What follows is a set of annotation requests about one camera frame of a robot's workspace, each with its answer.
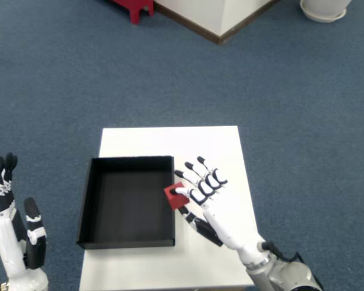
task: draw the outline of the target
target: white wall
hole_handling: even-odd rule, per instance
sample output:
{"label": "white wall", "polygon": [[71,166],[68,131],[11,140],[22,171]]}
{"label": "white wall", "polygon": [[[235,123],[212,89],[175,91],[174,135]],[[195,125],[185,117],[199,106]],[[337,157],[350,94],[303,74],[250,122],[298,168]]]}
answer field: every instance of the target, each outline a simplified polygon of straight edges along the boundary
{"label": "white wall", "polygon": [[226,33],[233,26],[253,14],[253,12],[267,4],[269,1],[270,0],[226,0],[220,34]]}
{"label": "white wall", "polygon": [[155,0],[220,36],[270,0]]}
{"label": "white wall", "polygon": [[226,1],[228,0],[155,0],[216,35],[222,34],[221,24]]}

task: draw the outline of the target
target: robotic hand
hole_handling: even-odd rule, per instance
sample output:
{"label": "robotic hand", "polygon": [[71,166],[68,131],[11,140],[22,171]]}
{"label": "robotic hand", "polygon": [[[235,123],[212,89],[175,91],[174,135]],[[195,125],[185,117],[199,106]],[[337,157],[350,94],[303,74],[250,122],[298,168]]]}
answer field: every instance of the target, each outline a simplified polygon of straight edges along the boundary
{"label": "robotic hand", "polygon": [[24,201],[28,230],[15,207],[12,171],[17,162],[11,153],[5,160],[0,156],[0,257],[8,276],[0,290],[47,291],[49,282],[40,269],[46,255],[46,231],[32,198]]}
{"label": "robotic hand", "polygon": [[173,194],[191,198],[203,209],[206,221],[185,206],[179,209],[193,229],[218,246],[225,244],[236,250],[261,291],[322,291],[322,285],[298,253],[291,259],[285,258],[272,242],[264,241],[254,223],[242,224],[243,209],[234,197],[235,189],[207,160],[200,156],[197,160],[195,164],[185,163],[190,171],[175,171],[194,187],[171,190]]}

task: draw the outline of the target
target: red stool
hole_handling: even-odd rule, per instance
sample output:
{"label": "red stool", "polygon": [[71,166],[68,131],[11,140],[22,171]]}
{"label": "red stool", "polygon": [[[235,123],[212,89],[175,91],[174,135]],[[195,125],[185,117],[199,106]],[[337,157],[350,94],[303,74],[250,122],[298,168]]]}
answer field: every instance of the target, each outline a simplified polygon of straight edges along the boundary
{"label": "red stool", "polygon": [[113,0],[117,4],[129,10],[129,17],[133,24],[139,24],[139,12],[141,9],[148,7],[148,12],[153,15],[153,0]]}

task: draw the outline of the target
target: white flower pot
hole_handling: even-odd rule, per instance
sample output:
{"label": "white flower pot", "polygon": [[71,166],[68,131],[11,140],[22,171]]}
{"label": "white flower pot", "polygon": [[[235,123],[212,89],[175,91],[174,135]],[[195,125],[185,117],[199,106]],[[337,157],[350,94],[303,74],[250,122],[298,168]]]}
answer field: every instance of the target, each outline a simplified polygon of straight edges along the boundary
{"label": "white flower pot", "polygon": [[301,0],[303,13],[318,22],[333,22],[343,18],[352,0]]}

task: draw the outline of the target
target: black box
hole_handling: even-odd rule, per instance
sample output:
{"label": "black box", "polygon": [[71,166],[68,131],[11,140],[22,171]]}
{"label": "black box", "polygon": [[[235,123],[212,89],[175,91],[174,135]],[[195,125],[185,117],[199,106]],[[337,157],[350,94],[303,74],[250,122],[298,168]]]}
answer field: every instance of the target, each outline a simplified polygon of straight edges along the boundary
{"label": "black box", "polygon": [[174,246],[174,212],[163,192],[172,184],[172,156],[92,159],[77,243],[84,249]]}

